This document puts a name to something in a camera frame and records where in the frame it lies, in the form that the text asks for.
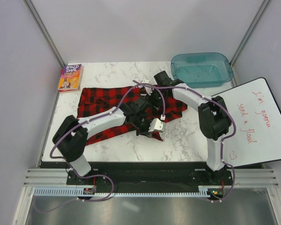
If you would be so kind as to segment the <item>red black plaid shirt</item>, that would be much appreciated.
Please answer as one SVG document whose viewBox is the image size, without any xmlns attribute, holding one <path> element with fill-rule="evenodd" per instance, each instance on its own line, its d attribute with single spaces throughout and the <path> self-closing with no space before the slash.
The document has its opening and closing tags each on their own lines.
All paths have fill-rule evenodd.
<svg viewBox="0 0 281 225">
<path fill-rule="evenodd" d="M 109 89 L 83 88 L 78 103 L 77 117 L 82 118 L 93 116 L 116 107 L 130 88 L 130 86 Z M 182 112 L 187 110 L 187 104 L 175 100 L 172 97 L 165 97 L 165 103 L 166 123 L 181 118 Z M 135 127 L 132 124 L 112 127 L 93 135 L 87 140 L 86 144 L 91 145 L 132 131 L 135 131 Z"/>
</svg>

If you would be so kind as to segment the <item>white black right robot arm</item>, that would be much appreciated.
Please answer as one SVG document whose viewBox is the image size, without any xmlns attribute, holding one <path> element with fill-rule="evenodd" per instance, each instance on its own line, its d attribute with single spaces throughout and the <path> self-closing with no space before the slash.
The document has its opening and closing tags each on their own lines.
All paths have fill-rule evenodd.
<svg viewBox="0 0 281 225">
<path fill-rule="evenodd" d="M 160 91 L 161 97 L 166 95 L 181 101 L 198 112 L 199 125 L 202 134 L 207 138 L 207 166 L 205 179 L 209 184 L 217 184 L 222 179 L 220 169 L 230 166 L 223 157 L 224 140 L 236 133 L 236 124 L 228 112 L 221 96 L 209 97 L 198 93 L 183 81 L 171 79 L 165 71 L 154 76 L 157 85 L 142 81 L 141 86 L 149 88 L 147 93 Z"/>
</svg>

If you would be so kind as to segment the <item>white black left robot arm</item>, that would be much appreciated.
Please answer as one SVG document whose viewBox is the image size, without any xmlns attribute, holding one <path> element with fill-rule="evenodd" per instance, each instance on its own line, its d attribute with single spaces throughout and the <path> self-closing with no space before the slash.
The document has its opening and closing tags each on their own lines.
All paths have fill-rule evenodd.
<svg viewBox="0 0 281 225">
<path fill-rule="evenodd" d="M 144 97 L 134 102 L 124 103 L 99 114 L 75 118 L 67 116 L 53 136 L 54 147 L 58 149 L 63 159 L 77 173 L 77 179 L 82 184 L 89 184 L 93 180 L 91 165 L 84 156 L 87 140 L 92 136 L 107 131 L 110 128 L 131 124 L 138 135 L 151 137 L 155 131 L 163 130 L 164 124 L 158 118 L 150 119 L 145 111 L 151 107 Z"/>
</svg>

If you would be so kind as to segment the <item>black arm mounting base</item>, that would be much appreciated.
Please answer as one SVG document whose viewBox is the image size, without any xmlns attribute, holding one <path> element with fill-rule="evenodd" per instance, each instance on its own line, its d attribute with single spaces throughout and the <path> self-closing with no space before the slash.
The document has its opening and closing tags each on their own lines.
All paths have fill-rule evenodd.
<svg viewBox="0 0 281 225">
<path fill-rule="evenodd" d="M 128 185 L 163 184 L 167 186 L 224 186 L 231 185 L 232 175 L 224 166 L 214 172 L 205 162 L 96 162 L 85 175 L 71 172 L 67 184 L 94 182 L 103 186 L 103 179 L 94 178 L 95 175 L 106 175 L 111 178 L 114 187 L 125 188 Z"/>
</svg>

